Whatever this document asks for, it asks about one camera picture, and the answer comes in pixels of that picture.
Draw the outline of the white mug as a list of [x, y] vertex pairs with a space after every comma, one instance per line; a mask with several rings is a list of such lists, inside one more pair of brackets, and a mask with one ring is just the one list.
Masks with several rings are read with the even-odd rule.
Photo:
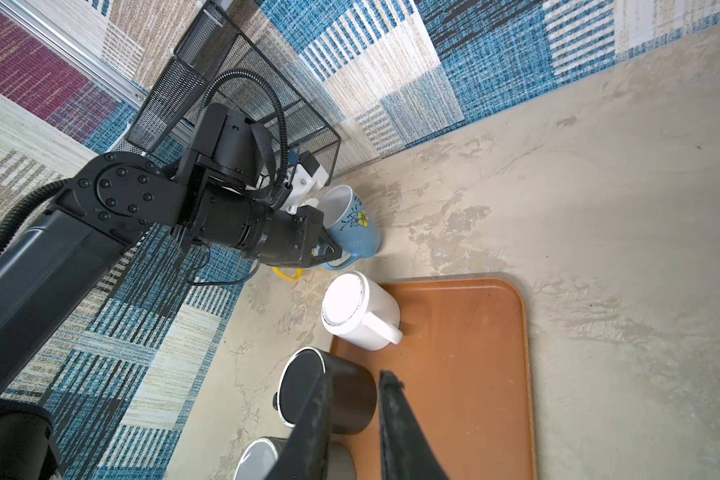
[[368, 351], [398, 345], [403, 339], [398, 302], [360, 272], [332, 281], [322, 300], [321, 319], [329, 333]]

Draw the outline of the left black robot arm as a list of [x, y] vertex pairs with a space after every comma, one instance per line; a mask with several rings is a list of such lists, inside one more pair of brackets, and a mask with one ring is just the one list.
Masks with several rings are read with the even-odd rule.
[[284, 210], [293, 172], [285, 111], [260, 74], [152, 90], [130, 138], [145, 151], [200, 105], [191, 142], [166, 167], [114, 151], [40, 187], [0, 222], [0, 479], [49, 479], [60, 455], [50, 413], [2, 392], [95, 284], [155, 225], [182, 247], [220, 245], [273, 267], [310, 268], [343, 251], [310, 206]]

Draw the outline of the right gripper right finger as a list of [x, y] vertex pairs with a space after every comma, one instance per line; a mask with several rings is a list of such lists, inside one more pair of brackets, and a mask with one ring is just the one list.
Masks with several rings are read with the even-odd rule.
[[404, 384], [388, 370], [378, 385], [381, 477], [447, 479], [404, 394]]

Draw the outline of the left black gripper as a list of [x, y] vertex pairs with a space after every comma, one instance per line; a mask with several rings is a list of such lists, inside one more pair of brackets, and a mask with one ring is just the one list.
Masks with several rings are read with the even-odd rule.
[[305, 205], [293, 215], [217, 185], [205, 188], [188, 223], [193, 239], [238, 250], [273, 267], [318, 267], [343, 249], [327, 237], [324, 214]]

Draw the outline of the teal blue mug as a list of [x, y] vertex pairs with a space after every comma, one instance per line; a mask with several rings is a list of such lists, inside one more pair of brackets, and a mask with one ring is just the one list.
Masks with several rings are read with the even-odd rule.
[[369, 259], [380, 249], [382, 235], [366, 206], [349, 185], [338, 185], [318, 202], [322, 211], [323, 226], [340, 245], [346, 256], [339, 264], [324, 263], [323, 268], [337, 271], [359, 259]]

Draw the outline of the brown plastic tray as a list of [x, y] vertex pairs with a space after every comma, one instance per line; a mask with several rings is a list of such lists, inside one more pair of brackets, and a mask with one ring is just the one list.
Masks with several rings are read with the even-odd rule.
[[333, 355], [392, 371], [451, 479], [537, 476], [528, 333], [518, 290], [498, 277], [385, 285], [401, 309], [400, 344]]

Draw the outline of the yellow mug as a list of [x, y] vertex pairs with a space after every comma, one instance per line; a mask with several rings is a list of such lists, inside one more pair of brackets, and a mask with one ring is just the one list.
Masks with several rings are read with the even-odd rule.
[[287, 280], [287, 281], [291, 281], [291, 282], [298, 281], [303, 275], [302, 269], [295, 269], [293, 271], [283, 271], [280, 268], [273, 267], [273, 271], [279, 278]]

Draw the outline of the black mug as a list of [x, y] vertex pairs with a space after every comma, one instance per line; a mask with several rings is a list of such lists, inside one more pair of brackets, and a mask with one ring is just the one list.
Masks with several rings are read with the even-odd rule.
[[312, 401], [330, 413], [334, 434], [356, 435], [369, 426], [376, 409], [376, 383], [370, 371], [327, 351], [304, 347], [291, 355], [280, 374], [273, 408], [294, 428]]

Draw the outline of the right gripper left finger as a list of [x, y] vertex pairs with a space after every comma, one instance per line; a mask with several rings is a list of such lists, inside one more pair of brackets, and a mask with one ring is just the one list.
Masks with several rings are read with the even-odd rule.
[[270, 479], [326, 479], [328, 447], [332, 435], [333, 379], [322, 374], [315, 381], [299, 420]]

